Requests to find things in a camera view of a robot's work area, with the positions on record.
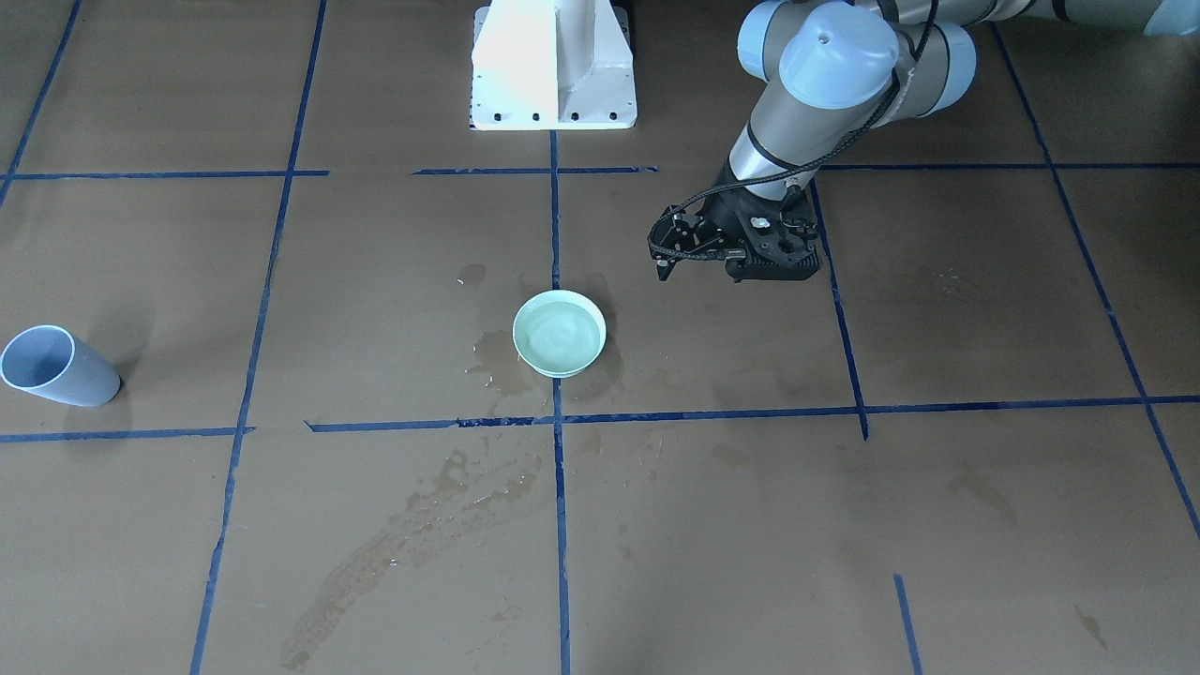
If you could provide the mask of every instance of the cable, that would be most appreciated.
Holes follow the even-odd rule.
[[[925,28],[922,29],[922,31],[920,31],[920,41],[917,42],[917,49],[916,49],[916,52],[913,52],[913,67],[914,68],[920,62],[922,55],[925,53],[925,44],[929,42],[929,36],[930,36],[930,34],[934,30],[934,22],[936,19],[937,19],[937,0],[930,0],[930,2],[929,2],[929,17],[925,19]],[[661,246],[659,244],[655,244],[650,238],[653,237],[654,231],[658,229],[658,227],[660,225],[662,225],[662,222],[674,219],[674,216],[677,216],[677,215],[679,215],[682,213],[685,213],[688,210],[688,207],[695,204],[696,202],[698,202],[701,199],[704,199],[707,197],[716,195],[718,192],[727,192],[730,190],[737,190],[738,187],[749,187],[751,185],[762,185],[763,183],[774,183],[776,180],[786,180],[786,179],[788,179],[788,178],[791,178],[793,175],[797,175],[797,174],[800,174],[800,173],[804,173],[804,172],[809,172],[809,171],[814,171],[814,169],[820,168],[822,165],[824,165],[829,160],[833,160],[838,155],[841,155],[847,149],[850,149],[851,145],[853,145],[854,143],[857,143],[859,138],[862,138],[868,131],[871,130],[872,126],[875,126],[875,123],[880,121],[880,119],[883,118],[883,115],[887,113],[887,110],[892,107],[892,103],[895,101],[896,96],[900,94],[900,86],[901,86],[900,85],[900,79],[895,76],[895,72],[893,72],[892,73],[892,86],[888,88],[888,92],[883,96],[883,100],[880,101],[880,104],[875,107],[875,110],[871,113],[871,117],[869,117],[866,119],[866,121],[863,123],[862,126],[859,126],[854,131],[852,131],[848,135],[846,135],[846,137],[844,137],[838,143],[838,145],[835,145],[832,150],[829,150],[824,155],[817,157],[816,160],[812,160],[811,162],[809,162],[806,165],[798,166],[796,168],[787,169],[787,171],[784,171],[784,172],[780,172],[780,173],[776,173],[776,174],[764,175],[764,177],[760,177],[760,178],[748,178],[748,179],[744,179],[744,180],[736,180],[733,183],[726,183],[726,184],[722,184],[722,185],[714,185],[713,187],[709,187],[708,190],[704,190],[702,192],[697,192],[697,193],[692,195],[691,197],[684,199],[684,202],[682,204],[667,209],[666,213],[664,213],[661,216],[659,216],[659,220],[654,221],[654,225],[650,226],[650,234],[646,235],[646,243],[649,245],[650,250],[654,251],[655,253],[660,253],[660,255],[664,255],[664,256],[670,256],[672,258],[688,259],[688,261],[713,261],[713,259],[719,259],[719,258],[716,258],[716,252],[709,252],[709,253],[685,253],[683,251],[677,251],[674,249],[668,249],[666,246]]]

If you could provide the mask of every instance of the water spill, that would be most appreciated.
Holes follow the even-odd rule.
[[[546,506],[542,498],[523,498],[539,478],[541,458],[526,454],[485,471],[473,471],[467,455],[452,453],[433,478],[433,490],[414,494],[404,510],[337,566],[322,583],[317,597],[283,643],[280,664],[302,671],[329,639],[354,602],[371,592],[396,568],[420,567],[457,545],[463,537],[486,532],[524,518]]]
[[[730,468],[742,468],[754,462],[749,454],[725,444],[713,448],[713,456]]]
[[[499,392],[500,398],[516,396],[533,389],[527,377],[527,366],[521,363],[516,347],[512,346],[512,334],[508,330],[485,333],[475,342],[475,358],[479,365],[467,369],[467,375],[481,372],[487,375],[486,389]]]
[[[458,270],[458,276],[455,280],[458,281],[460,286],[479,286],[485,275],[487,275],[487,268],[481,264],[469,264]]]
[[[1104,647],[1104,651],[1109,651],[1109,644],[1100,637],[1100,622],[1097,621],[1094,616],[1084,614],[1084,611],[1079,609],[1078,604],[1075,605],[1075,617],[1079,619],[1080,625],[1084,626],[1087,634],[1090,634],[1097,644]]]
[[[995,509],[1009,527],[1016,526],[1016,509],[1013,508],[1013,504],[1008,502],[1008,498],[1000,490],[988,483],[983,476],[976,473],[970,464],[962,462],[962,476],[947,483],[946,490],[954,496],[966,490],[971,496]]]

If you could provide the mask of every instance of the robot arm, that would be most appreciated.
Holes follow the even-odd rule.
[[[1147,35],[1200,25],[1200,0],[762,2],[742,25],[738,56],[767,88],[714,186],[667,208],[650,228],[659,279],[684,259],[722,261],[734,281],[816,274],[816,223],[804,190],[816,171],[870,129],[958,101],[976,70],[961,25],[1024,12]],[[924,23],[905,25],[913,20]]]

